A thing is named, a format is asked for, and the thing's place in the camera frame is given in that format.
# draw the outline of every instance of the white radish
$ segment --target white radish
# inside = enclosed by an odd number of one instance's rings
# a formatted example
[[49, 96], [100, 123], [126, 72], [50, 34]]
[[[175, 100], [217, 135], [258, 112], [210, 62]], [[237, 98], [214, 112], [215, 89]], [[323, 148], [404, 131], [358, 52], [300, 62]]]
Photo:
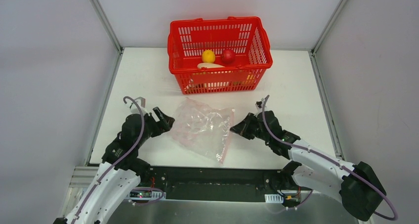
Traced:
[[224, 67], [224, 66], [221, 66], [221, 65], [215, 64], [215, 63], [209, 63], [209, 62], [202, 62], [202, 63], [198, 64], [199, 69], [201, 69], [203, 67], [206, 67], [206, 68], [220, 68], [220, 67]]

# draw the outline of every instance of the metal bar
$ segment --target metal bar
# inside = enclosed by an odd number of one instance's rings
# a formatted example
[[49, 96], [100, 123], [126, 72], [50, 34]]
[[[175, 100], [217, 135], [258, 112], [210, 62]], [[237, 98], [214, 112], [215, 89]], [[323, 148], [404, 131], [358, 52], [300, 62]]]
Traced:
[[67, 195], [64, 200], [64, 206], [61, 210], [60, 217], [65, 217], [76, 206], [83, 194], [83, 188], [68, 188]]
[[325, 112], [326, 121], [328, 123], [329, 133], [332, 139], [332, 145], [333, 145], [333, 148], [335, 149], [335, 155], [337, 158], [340, 157], [342, 160], [344, 160], [345, 158], [342, 152], [342, 147], [340, 145], [339, 137], [337, 136], [335, 122], [333, 121], [332, 112], [329, 106], [329, 100], [327, 97], [325, 86], [323, 84], [322, 77], [320, 75], [319, 68], [317, 66], [316, 58], [310, 52], [309, 52], [309, 55], [310, 55], [311, 65], [313, 66], [314, 76], [316, 78], [317, 88], [319, 89], [320, 98], [322, 100], [322, 106]]
[[342, 9], [345, 7], [348, 0], [340, 0], [339, 4], [337, 5], [335, 11], [333, 12], [332, 16], [330, 17], [329, 21], [326, 24], [323, 32], [321, 33], [319, 39], [317, 40], [312, 52], [315, 54], [319, 50], [320, 46], [322, 45], [323, 41], [325, 40], [327, 34], [329, 33], [330, 29], [332, 28], [333, 24], [336, 22], [336, 19], [339, 17]]
[[96, 142], [97, 135], [99, 133], [100, 124], [102, 123], [103, 115], [105, 114], [105, 110], [106, 110], [106, 105], [108, 104], [109, 97], [111, 96], [111, 90], [112, 90], [112, 87], [114, 86], [115, 78], [117, 76], [117, 72], [118, 72], [119, 65], [121, 63], [123, 54], [124, 54], [124, 50], [122, 50], [120, 52], [120, 54], [118, 55], [118, 58], [115, 62], [115, 68], [114, 68], [114, 71], [112, 73], [112, 77], [110, 79], [109, 86], [106, 89], [105, 100], [102, 102], [102, 107], [100, 108], [100, 115], [99, 115], [99, 119], [98, 119], [97, 124], [96, 124], [96, 130], [95, 130], [93, 138], [91, 140], [90, 148], [89, 148], [89, 150], [87, 151], [87, 154], [84, 157], [83, 164], [85, 164], [85, 165], [89, 165], [89, 161], [90, 161], [91, 154], [93, 152], [94, 144]]
[[109, 38], [111, 38], [112, 43], [114, 44], [115, 48], [118, 52], [122, 51], [122, 46], [119, 43], [119, 40], [112, 29], [111, 24], [109, 23], [108, 18], [106, 17], [105, 12], [103, 11], [102, 6], [100, 5], [99, 0], [90, 0], [90, 3], [92, 4], [94, 10], [96, 11], [97, 16], [99, 17], [100, 22], [102, 22], [103, 27], [106, 30], [106, 33], [108, 34]]
[[69, 187], [88, 187], [97, 173], [98, 167], [76, 166]]

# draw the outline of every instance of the yellow lemon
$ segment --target yellow lemon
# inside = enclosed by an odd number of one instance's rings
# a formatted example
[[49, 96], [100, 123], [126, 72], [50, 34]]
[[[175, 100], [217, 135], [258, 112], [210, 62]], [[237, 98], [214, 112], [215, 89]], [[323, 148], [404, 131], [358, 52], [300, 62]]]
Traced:
[[215, 53], [209, 49], [205, 50], [202, 53], [202, 61], [203, 62], [209, 62], [214, 63], [215, 62]]

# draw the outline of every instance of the white wall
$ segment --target white wall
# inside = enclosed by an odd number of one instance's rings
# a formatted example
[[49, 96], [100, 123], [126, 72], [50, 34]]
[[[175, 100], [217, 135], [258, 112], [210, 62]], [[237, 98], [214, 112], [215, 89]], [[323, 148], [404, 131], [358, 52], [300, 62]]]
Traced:
[[0, 223], [51, 224], [117, 51], [89, 0], [0, 0]]
[[340, 0], [99, 0], [122, 46], [166, 47], [182, 19], [256, 15], [272, 48], [312, 48]]
[[350, 0], [317, 54], [346, 158], [374, 168], [403, 224], [419, 223], [418, 48], [419, 0]]

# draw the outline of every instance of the white table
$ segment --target white table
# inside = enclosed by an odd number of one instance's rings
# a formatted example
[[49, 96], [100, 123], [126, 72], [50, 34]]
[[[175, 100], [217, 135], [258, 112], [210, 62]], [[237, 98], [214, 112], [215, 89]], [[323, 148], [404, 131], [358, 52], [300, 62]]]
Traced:
[[[270, 94], [267, 107], [274, 111], [283, 129], [334, 156], [308, 52], [272, 50], [271, 54], [274, 64], [266, 71], [255, 90], [195, 94], [188, 97], [213, 108], [234, 108], [234, 124], [237, 124], [247, 113], [256, 112], [256, 101]], [[181, 93], [174, 75], [168, 70], [166, 48], [124, 50], [90, 163], [101, 162], [106, 146], [112, 142], [130, 114], [122, 101], [126, 95], [146, 98], [149, 111], [155, 106], [169, 116], [175, 111], [186, 95]], [[231, 134], [231, 137], [222, 165], [187, 151], [167, 134], [147, 140], [139, 150], [139, 158], [151, 165], [183, 167], [280, 169], [288, 163], [287, 159], [275, 155], [262, 140], [247, 140], [237, 134]]]

